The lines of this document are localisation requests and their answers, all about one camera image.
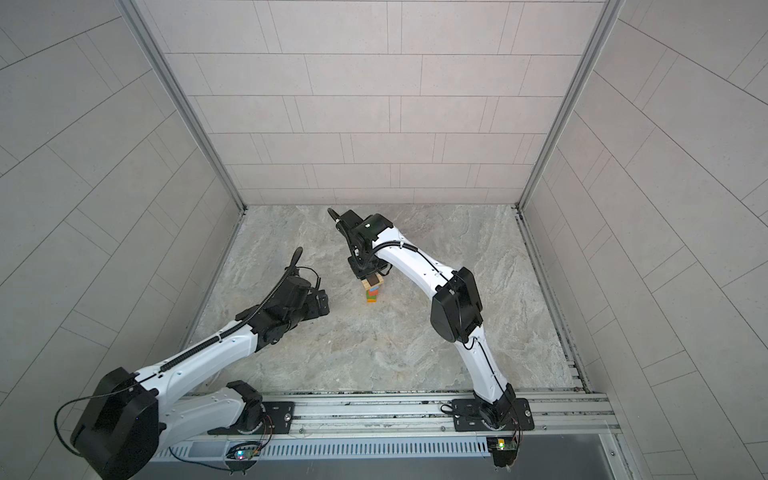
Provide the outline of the natural tan wood block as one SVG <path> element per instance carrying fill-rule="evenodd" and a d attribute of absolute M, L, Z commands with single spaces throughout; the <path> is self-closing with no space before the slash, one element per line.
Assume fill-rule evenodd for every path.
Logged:
<path fill-rule="evenodd" d="M 383 283 L 383 276 L 378 272 L 374 272 L 365 276 L 361 282 L 365 290 L 376 290 Z"/>

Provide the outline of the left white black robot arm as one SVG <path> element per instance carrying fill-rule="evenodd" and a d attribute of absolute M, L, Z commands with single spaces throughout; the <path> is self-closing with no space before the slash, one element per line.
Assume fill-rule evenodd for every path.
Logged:
<path fill-rule="evenodd" d="M 137 371 L 105 374 L 71 436 L 62 442 L 102 479 L 129 479 L 160 450 L 212 430 L 241 434 L 271 426 L 262 395 L 235 380 L 213 393 L 191 390 L 225 367 L 278 343 L 299 323 L 325 316 L 319 282 L 300 275 L 297 248 L 266 298 L 240 312 L 211 337 Z"/>

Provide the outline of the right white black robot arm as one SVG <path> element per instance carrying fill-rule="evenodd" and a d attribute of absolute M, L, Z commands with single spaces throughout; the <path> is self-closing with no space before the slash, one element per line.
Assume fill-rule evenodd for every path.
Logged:
<path fill-rule="evenodd" d="M 393 268 L 419 287 L 431 302 L 430 324 L 454 345 L 472 381 L 476 406 L 469 417 L 492 431 L 531 431 L 527 400 L 519 397 L 495 362 L 483 328 L 482 301 L 473 273 L 453 269 L 412 244 L 380 214 L 361 218 L 354 211 L 328 214 L 345 239 L 353 274 L 365 288 L 377 289 Z"/>

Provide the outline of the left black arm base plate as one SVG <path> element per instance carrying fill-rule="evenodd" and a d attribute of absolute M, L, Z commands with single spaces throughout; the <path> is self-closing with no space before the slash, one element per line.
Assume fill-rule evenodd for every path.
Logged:
<path fill-rule="evenodd" d="M 290 401 L 267 401 L 262 403 L 262 416 L 249 430 L 232 425 L 208 430 L 208 435 L 265 435 L 287 434 L 293 421 L 296 404 Z"/>

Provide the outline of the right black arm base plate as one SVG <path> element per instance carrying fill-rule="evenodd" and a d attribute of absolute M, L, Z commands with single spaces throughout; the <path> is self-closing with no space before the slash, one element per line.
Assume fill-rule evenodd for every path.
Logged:
<path fill-rule="evenodd" d="M 535 429 L 532 410 L 525 398 L 516 398 L 511 405 L 503 405 L 501 422 L 494 426 L 491 413 L 479 399 L 452 399 L 441 405 L 442 413 L 452 417 L 457 432 L 528 432 Z"/>

